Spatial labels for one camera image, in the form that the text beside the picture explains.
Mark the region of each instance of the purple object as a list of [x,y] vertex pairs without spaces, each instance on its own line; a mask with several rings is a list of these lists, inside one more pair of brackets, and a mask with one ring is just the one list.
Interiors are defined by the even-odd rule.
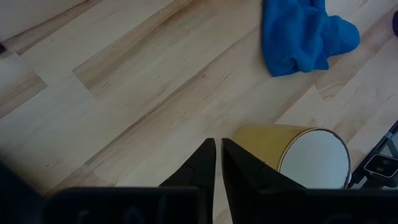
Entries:
[[394,30],[395,35],[398,37],[398,11],[394,13],[394,18],[392,19],[392,30]]

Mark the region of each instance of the wooden floor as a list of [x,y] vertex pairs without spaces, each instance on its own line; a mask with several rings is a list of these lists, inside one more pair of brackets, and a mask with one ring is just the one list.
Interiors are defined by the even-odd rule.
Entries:
[[355,167],[398,119],[398,0],[326,4],[361,45],[329,71],[272,78],[261,0],[89,0],[3,43],[0,160],[45,195],[156,186],[205,138],[278,123],[336,131]]

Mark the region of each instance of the cylindrical container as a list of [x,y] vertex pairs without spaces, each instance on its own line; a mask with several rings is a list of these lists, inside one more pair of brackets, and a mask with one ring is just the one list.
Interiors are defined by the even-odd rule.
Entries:
[[333,131],[288,125],[249,125],[234,141],[267,165],[309,189],[348,185],[346,144]]

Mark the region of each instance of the black object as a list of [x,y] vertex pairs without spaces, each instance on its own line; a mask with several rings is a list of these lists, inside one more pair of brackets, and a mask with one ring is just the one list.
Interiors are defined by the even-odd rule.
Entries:
[[207,139],[159,187],[68,189],[50,200],[44,223],[212,223],[215,165]]
[[[234,224],[397,223],[398,192],[310,190],[223,139]],[[44,223],[212,223],[215,144],[207,139],[155,188],[77,188],[50,199]]]
[[394,13],[394,17],[392,18],[392,30],[398,37],[398,12]]
[[0,54],[5,51],[6,51],[6,48],[2,44],[0,44]]
[[380,178],[393,178],[398,171],[398,159],[385,155],[374,155],[365,165],[365,170]]
[[[392,142],[392,138],[398,133],[398,121],[388,130],[388,132],[382,137],[382,139],[375,145],[371,152],[364,158],[364,160],[359,164],[359,166],[354,170],[351,176],[351,181],[348,184],[348,188],[352,188],[354,184],[359,184],[365,177],[371,178],[369,171],[365,169],[366,164],[375,155],[380,155],[384,150],[385,146],[388,146],[389,152],[396,159],[398,158],[398,151]],[[382,188],[386,184],[380,179],[368,179],[362,186],[362,188]]]
[[0,223],[41,223],[45,199],[0,163]]

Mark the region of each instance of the blue cloth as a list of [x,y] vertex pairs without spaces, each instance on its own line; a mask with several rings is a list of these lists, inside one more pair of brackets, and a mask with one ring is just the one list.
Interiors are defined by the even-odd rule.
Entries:
[[359,43],[357,28],[328,16],[325,0],[264,0],[262,52],[274,77],[328,70],[328,57]]

